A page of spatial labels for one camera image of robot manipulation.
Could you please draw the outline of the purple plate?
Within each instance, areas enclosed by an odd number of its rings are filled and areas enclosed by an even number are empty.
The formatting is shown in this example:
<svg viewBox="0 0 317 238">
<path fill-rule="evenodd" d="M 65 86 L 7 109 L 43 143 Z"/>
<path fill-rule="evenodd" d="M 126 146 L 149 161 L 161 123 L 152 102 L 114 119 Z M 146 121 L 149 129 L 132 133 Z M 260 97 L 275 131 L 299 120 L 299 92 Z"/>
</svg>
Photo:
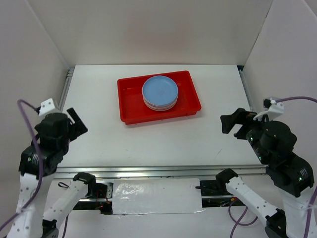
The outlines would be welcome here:
<svg viewBox="0 0 317 238">
<path fill-rule="evenodd" d="M 163 111 L 170 110 L 170 109 L 173 108 L 175 105 L 169 105 L 169 106 L 166 106 L 166 107 L 155 107 L 155 106 L 146 104 L 146 106 L 147 106 L 149 109 L 153 110 L 153 111 L 163 112 Z"/>
</svg>

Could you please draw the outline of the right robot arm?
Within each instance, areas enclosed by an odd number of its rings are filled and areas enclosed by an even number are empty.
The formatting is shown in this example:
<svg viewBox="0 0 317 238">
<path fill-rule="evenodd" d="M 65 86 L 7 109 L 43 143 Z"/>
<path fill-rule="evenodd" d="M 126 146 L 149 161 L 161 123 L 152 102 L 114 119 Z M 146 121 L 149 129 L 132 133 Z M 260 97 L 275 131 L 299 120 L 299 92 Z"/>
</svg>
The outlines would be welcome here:
<svg viewBox="0 0 317 238">
<path fill-rule="evenodd" d="M 314 172 L 306 160 L 293 152 L 297 137 L 289 126 L 269 120 L 268 116 L 257 119 L 256 113 L 242 108 L 231 115 L 222 115 L 220 120 L 224 134 L 237 124 L 241 126 L 235 138 L 247 140 L 265 165 L 266 174 L 278 188 L 283 209 L 261 198 L 232 169 L 216 175 L 216 190 L 230 193 L 244 203 L 258 217 L 269 238 L 315 238 Z"/>
</svg>

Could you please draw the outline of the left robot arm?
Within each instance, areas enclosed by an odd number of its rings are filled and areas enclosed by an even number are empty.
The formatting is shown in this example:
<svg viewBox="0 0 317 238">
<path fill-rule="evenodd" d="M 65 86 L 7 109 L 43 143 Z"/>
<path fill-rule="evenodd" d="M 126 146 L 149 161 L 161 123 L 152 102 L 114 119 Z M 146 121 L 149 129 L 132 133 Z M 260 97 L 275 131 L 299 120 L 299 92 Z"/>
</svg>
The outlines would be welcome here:
<svg viewBox="0 0 317 238">
<path fill-rule="evenodd" d="M 20 192 L 8 238 L 56 238 L 62 223 L 83 197 L 106 193 L 106 185 L 92 174 L 77 173 L 64 194 L 49 209 L 45 208 L 57 167 L 69 151 L 70 142 L 88 129 L 73 108 L 66 113 L 49 113 L 31 129 L 32 142 L 21 153 Z"/>
</svg>

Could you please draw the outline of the blue plate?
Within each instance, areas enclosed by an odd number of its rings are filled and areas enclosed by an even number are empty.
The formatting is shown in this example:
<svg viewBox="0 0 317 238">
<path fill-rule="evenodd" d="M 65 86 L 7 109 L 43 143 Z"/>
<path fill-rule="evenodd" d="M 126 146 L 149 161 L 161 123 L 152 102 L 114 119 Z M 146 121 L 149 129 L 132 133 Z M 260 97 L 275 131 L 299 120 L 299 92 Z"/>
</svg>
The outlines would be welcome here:
<svg viewBox="0 0 317 238">
<path fill-rule="evenodd" d="M 173 79 L 167 76 L 153 76 L 143 84 L 142 95 L 153 105 L 166 106 L 177 99 L 178 86 Z"/>
</svg>

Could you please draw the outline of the cream white plate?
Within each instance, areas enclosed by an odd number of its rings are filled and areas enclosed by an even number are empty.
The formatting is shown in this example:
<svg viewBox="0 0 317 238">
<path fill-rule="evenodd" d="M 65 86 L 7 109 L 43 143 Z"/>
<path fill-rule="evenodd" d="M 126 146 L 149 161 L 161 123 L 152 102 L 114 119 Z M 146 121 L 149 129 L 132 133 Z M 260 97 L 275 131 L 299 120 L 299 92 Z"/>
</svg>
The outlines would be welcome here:
<svg viewBox="0 0 317 238">
<path fill-rule="evenodd" d="M 148 108 L 150 108 L 150 109 L 152 109 L 152 110 L 154 110 L 154 111 L 167 111 L 167 110 L 173 108 L 173 107 L 175 106 L 176 102 L 177 102 L 177 101 L 174 101 L 173 103 L 168 104 L 167 106 L 157 106 L 157 105 L 153 105 L 153 104 L 149 103 L 148 101 L 146 101 L 146 100 L 144 99 L 145 105 L 146 105 Z"/>
</svg>

